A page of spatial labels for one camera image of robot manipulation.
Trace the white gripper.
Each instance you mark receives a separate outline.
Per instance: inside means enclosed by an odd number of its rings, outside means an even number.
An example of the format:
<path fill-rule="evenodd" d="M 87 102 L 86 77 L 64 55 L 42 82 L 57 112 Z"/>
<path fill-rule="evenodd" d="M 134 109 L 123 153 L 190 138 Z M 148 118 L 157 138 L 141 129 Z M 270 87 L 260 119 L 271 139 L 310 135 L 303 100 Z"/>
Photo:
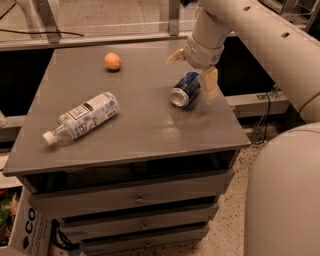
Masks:
<path fill-rule="evenodd" d="M 184 49 L 175 51 L 167 58 L 166 63 L 171 64 L 186 60 L 195 69 L 206 69 L 200 75 L 200 84 L 207 100 L 212 101 L 217 95 L 218 71 L 215 67 L 210 66 L 215 66 L 218 63 L 223 50 L 224 46 L 216 49 L 206 48 L 197 43 L 192 36 L 188 36 Z"/>

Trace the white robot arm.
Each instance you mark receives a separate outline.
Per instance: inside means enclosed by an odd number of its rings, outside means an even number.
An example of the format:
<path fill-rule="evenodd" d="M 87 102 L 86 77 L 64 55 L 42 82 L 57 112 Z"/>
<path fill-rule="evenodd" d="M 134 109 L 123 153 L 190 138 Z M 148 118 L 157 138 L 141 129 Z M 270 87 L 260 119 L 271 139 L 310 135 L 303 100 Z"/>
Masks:
<path fill-rule="evenodd" d="M 304 122 L 270 140 L 256 158 L 247 184 L 244 256 L 320 256 L 320 44 L 258 0 L 199 0 L 192 33 L 169 59 L 200 70 L 209 99 L 231 33 Z"/>

